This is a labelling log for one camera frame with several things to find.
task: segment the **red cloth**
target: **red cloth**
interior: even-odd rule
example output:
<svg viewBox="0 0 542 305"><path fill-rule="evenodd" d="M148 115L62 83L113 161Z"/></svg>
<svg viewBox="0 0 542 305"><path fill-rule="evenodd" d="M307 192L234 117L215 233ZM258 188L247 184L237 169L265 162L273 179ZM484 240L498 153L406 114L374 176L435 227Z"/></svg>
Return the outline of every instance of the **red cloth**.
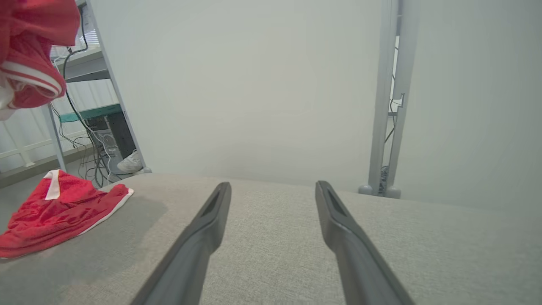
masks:
<svg viewBox="0 0 542 305"><path fill-rule="evenodd" d="M79 18L73 0L0 0L0 87L9 91L0 94L0 110L38 107L64 95L66 82L49 54L52 45L74 44Z"/></svg>
<svg viewBox="0 0 542 305"><path fill-rule="evenodd" d="M119 184L109 193L90 181L52 170L15 212L0 235L0 257L41 251L86 233L106 220L133 194Z"/></svg>

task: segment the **metal frame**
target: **metal frame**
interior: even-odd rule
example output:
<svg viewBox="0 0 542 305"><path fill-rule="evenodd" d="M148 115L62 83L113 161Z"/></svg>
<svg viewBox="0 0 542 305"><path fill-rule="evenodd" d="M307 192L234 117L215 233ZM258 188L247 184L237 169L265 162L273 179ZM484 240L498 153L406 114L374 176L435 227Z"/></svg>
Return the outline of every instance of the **metal frame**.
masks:
<svg viewBox="0 0 542 305"><path fill-rule="evenodd" d="M402 105L397 108L397 120L390 153L390 168L388 172L388 187L384 192L385 197L401 197L401 190L395 183L395 174L399 161L399 151L403 139L404 122L407 114L408 97L412 78L412 68L416 55L418 41L418 25L420 23L421 0L404 0L403 16L401 20L401 39L399 40L399 52L397 54L397 67L395 70L395 86L393 99L403 99Z"/></svg>
<svg viewBox="0 0 542 305"><path fill-rule="evenodd" d="M2 122L2 125L4 125L4 129L8 133L8 136L11 138L11 140L15 144L15 149L0 153L0 159L6 158L6 157L9 157L9 156L12 156L12 155L20 154L21 158L23 158L23 161L25 163L24 166L26 166L26 167L33 166L34 162L32 162L32 160L30 160L30 157L28 156L28 153L27 153L27 151L29 149L26 146L23 146L23 144L21 144L19 139L17 137L14 137L11 134L11 132L9 131L8 126L4 122Z"/></svg>
<svg viewBox="0 0 542 305"><path fill-rule="evenodd" d="M375 101L375 118L368 184L360 186L360 194L377 195L380 186L380 170L384 157L384 140L388 125L388 107L391 94L391 76L395 39L397 35L397 15L399 0L383 0L380 19L380 57L378 60L378 80Z"/></svg>
<svg viewBox="0 0 542 305"><path fill-rule="evenodd" d="M101 51L94 51L94 52L91 52L90 54L85 54L85 56L82 56L80 58L74 58L73 60L70 60L68 63L66 63L67 65L66 82L107 79L107 78L111 79L113 88L115 90L115 94L117 95L117 99L119 100L119 104L122 109L122 113L126 119L126 123L128 124L128 129L130 130L130 133L132 134L135 147L138 149L138 151L140 151L140 159L144 167L144 171L146 173L150 173L151 170L148 167L146 167L145 160L143 159L143 155L141 154L141 150L139 149L139 144L137 142L136 135L132 128L132 124L130 123L130 119L128 118L128 115L126 113L126 108L124 107L124 103L122 102L122 97L118 90L117 82L115 81L115 78L113 76L113 72L111 70L111 64L109 63L109 59L107 58L104 44L102 43L100 39L100 31L98 29L98 24L96 23L96 19L92 11L91 3L85 0L77 0L76 2L79 7L86 5L88 9L90 10L90 16L92 18L92 22L94 23L94 26L96 27L96 35L98 37L98 40L100 41ZM59 134L56 129L55 118L50 108L50 105L42 107L42 112L45 119L45 123L47 125L47 129L49 130L49 135L51 136L51 141L55 149L56 156L59 160L60 168L66 171L66 163L64 162L62 146L60 146Z"/></svg>

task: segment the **gray couch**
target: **gray couch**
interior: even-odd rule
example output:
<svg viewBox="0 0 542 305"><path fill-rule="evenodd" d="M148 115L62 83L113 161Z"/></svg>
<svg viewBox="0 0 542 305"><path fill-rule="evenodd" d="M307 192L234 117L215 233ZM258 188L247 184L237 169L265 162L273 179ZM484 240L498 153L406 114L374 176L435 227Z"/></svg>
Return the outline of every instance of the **gray couch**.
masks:
<svg viewBox="0 0 542 305"><path fill-rule="evenodd" d="M0 304L129 304L222 181L231 206L201 304L344 303L314 187L144 174L122 181L135 194L88 233L1 261ZM416 303L542 303L537 215L338 194Z"/></svg>

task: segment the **white sneaker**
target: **white sneaker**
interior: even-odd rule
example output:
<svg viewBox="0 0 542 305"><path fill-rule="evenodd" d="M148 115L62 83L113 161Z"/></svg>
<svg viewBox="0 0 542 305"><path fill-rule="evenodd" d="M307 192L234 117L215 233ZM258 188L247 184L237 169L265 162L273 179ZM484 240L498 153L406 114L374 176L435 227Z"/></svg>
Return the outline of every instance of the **white sneaker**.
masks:
<svg viewBox="0 0 542 305"><path fill-rule="evenodd" d="M130 156L127 156L124 158L124 160L120 161L119 164L117 164L117 167L123 171L124 173L135 173L141 169L143 169L143 165L141 164L141 159L139 158L139 152L134 150Z"/></svg>

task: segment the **metal shelf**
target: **metal shelf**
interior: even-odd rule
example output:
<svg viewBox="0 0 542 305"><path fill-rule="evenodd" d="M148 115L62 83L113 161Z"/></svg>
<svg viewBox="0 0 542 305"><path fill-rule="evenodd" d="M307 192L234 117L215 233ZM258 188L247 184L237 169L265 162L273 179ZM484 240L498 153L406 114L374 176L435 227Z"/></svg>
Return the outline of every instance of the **metal shelf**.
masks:
<svg viewBox="0 0 542 305"><path fill-rule="evenodd" d="M59 65L62 71L64 64ZM109 79L109 71L101 48L74 54L66 64L66 82Z"/></svg>

